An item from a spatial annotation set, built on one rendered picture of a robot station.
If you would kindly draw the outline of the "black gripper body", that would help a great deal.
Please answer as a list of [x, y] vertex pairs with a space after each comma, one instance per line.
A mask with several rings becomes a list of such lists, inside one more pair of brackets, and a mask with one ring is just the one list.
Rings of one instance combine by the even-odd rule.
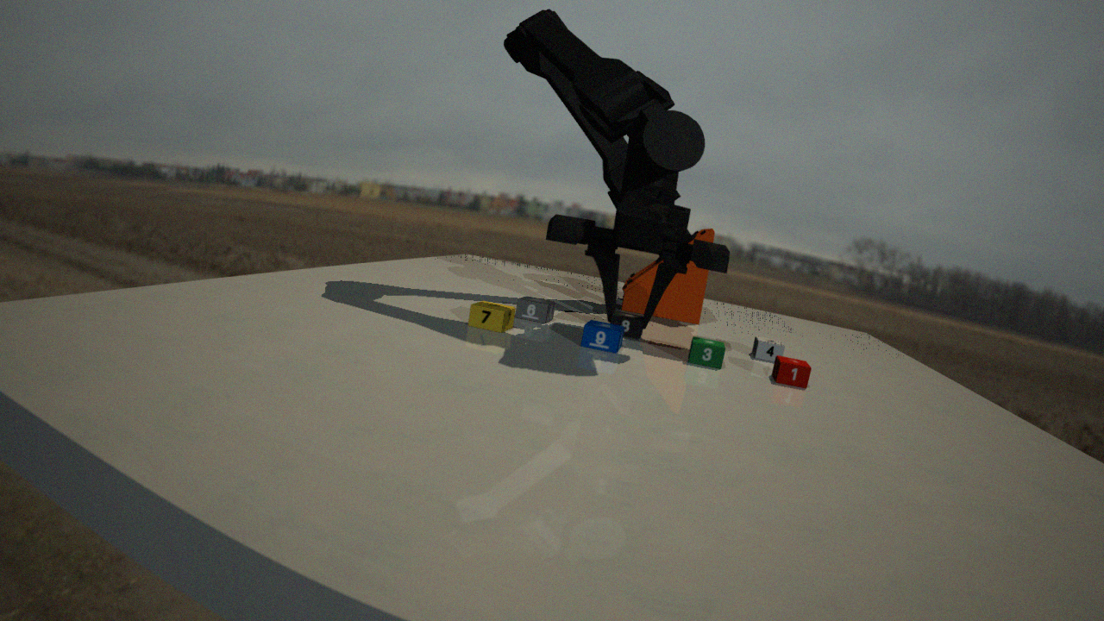
[[[619, 201], [627, 192], [628, 185], [643, 186], [643, 196], [660, 199], [662, 190], [672, 191], [677, 194], [677, 182], [671, 179], [655, 177], [652, 173], [623, 173], [623, 185]], [[588, 244], [587, 251], [595, 253], [615, 254], [618, 248], [629, 248], [630, 250], [645, 251], [645, 248], [631, 248], [630, 244], [620, 245], [612, 242], [612, 229], [595, 227], [595, 221], [583, 219], [583, 217], [553, 215], [549, 219], [546, 229], [546, 240], [576, 245]], [[697, 269], [713, 270], [728, 274], [728, 263], [730, 252], [726, 245], [712, 242], [693, 240], [693, 244], [678, 244], [665, 241], [662, 251], [659, 254], [664, 259], [665, 265], [671, 267], [687, 269], [690, 260], [694, 262]]]

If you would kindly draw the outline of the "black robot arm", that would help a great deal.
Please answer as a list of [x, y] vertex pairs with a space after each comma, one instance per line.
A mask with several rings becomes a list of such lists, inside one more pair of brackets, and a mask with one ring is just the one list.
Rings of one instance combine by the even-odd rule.
[[[652, 78], [622, 60], [599, 57], [554, 11], [541, 10], [520, 22], [505, 39], [505, 50], [527, 72], [546, 78], [599, 152], [604, 181], [618, 209], [612, 242], [650, 253], [662, 251], [665, 241], [693, 242], [696, 235], [687, 231], [691, 210], [675, 204], [679, 192], [662, 190], [660, 199], [654, 199], [643, 196], [641, 185], [630, 182], [619, 198], [623, 173], [652, 173], [677, 182], [679, 172], [693, 168], [705, 152], [700, 123], [682, 110], [669, 110], [673, 99]], [[624, 135], [630, 137], [628, 144]]]

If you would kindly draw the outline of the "blue block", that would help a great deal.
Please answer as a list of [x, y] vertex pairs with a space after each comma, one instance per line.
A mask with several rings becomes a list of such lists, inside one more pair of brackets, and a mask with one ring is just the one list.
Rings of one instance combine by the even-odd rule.
[[622, 348], [624, 326], [615, 323], [588, 322], [584, 325], [582, 347], [608, 352], [618, 352]]

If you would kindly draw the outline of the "yellow block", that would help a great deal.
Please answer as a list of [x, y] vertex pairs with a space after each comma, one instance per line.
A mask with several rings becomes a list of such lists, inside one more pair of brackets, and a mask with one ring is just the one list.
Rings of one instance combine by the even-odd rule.
[[470, 306], [467, 326], [475, 329], [486, 329], [493, 333], [505, 333], [512, 329], [514, 322], [514, 307], [499, 305], [481, 299]]

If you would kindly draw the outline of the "green block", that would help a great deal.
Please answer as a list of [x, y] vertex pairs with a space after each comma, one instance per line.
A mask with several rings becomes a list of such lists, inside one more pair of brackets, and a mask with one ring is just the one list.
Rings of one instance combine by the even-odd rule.
[[725, 344], [718, 341], [710, 341], [710, 339], [702, 339], [693, 336], [693, 343], [691, 343], [691, 348], [689, 351], [689, 361], [687, 364], [698, 364], [705, 366], [707, 368], [722, 368], [723, 356], [725, 356]]

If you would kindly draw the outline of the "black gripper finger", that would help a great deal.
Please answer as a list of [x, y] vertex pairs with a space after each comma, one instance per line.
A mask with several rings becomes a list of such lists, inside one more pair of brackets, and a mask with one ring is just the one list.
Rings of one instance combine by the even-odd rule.
[[687, 269], [671, 267], [670, 265], [665, 265], [660, 263], [657, 269], [657, 274], [655, 275], [654, 285], [647, 306], [645, 308], [645, 314], [643, 314], [643, 329], [646, 329], [648, 323], [652, 318], [652, 314], [657, 308], [659, 299], [667, 290], [671, 280], [675, 278], [675, 273], [687, 274]]
[[615, 313], [616, 299], [618, 299], [618, 270], [620, 254], [595, 253], [585, 250], [585, 256], [594, 257], [599, 269], [599, 276], [605, 294], [605, 305], [608, 322], [612, 320], [612, 313]]

